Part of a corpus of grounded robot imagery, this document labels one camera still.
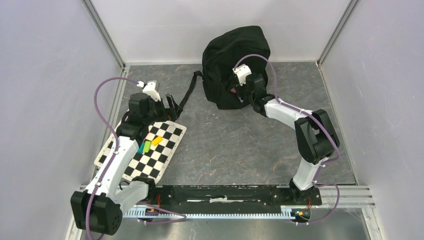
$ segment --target marbled gray surface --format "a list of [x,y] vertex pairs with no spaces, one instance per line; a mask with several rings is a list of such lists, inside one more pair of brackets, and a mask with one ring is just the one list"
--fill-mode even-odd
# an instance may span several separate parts
[[[319,182],[355,183],[341,133],[327,96],[325,85],[314,62],[278,62],[280,98],[300,108],[326,110],[341,140],[342,158],[328,165]],[[179,103],[193,72],[200,64],[131,66],[128,77],[145,82],[156,80],[162,96],[172,94]],[[272,71],[268,92],[274,93]],[[119,116],[128,109],[128,99],[140,89],[125,86]],[[298,169],[301,156],[295,131],[261,116],[247,106],[239,110],[219,110],[206,100],[200,77],[177,123],[185,133],[159,184],[288,184]]]

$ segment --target black bag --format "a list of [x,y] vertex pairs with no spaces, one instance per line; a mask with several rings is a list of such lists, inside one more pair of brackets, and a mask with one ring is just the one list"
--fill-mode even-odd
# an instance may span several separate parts
[[[239,27],[210,41],[201,60],[203,74],[200,71],[194,73],[183,103],[187,102],[193,91],[197,76],[201,76],[207,100],[215,103],[218,109],[241,109],[247,106],[249,103],[241,101],[233,89],[238,83],[233,68],[242,57],[249,54],[262,55],[267,59],[270,57],[270,46],[259,26]],[[266,61],[259,57],[248,57],[242,64],[246,64],[252,73],[262,74],[265,85],[268,84]]]

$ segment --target black cable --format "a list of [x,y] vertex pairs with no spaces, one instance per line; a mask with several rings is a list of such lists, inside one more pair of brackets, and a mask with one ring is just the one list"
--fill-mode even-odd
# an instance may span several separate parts
[[129,182],[129,181],[125,181],[125,180],[121,181],[121,182],[119,183],[119,188],[120,188],[121,190],[123,190],[123,189],[122,189],[122,186],[121,186],[121,184],[122,184],[122,183],[126,183],[127,185],[130,185],[130,182]]

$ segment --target checkerboard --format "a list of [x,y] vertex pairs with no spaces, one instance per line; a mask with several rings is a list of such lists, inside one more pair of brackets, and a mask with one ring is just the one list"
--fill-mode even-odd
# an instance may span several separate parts
[[[155,122],[149,126],[149,133],[146,141],[152,141],[156,137],[162,137],[162,141],[150,147],[150,151],[136,153],[125,169],[123,178],[131,181],[133,178],[141,176],[154,179],[155,183],[164,175],[178,144],[183,138],[187,128],[173,121]],[[114,144],[114,136],[111,134],[97,155],[94,165],[101,167]]]

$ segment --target green block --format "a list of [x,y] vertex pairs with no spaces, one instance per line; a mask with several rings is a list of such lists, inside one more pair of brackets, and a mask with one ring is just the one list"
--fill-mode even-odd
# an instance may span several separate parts
[[148,153],[150,151],[150,145],[152,145],[151,141],[145,141],[145,144],[143,147],[143,153]]

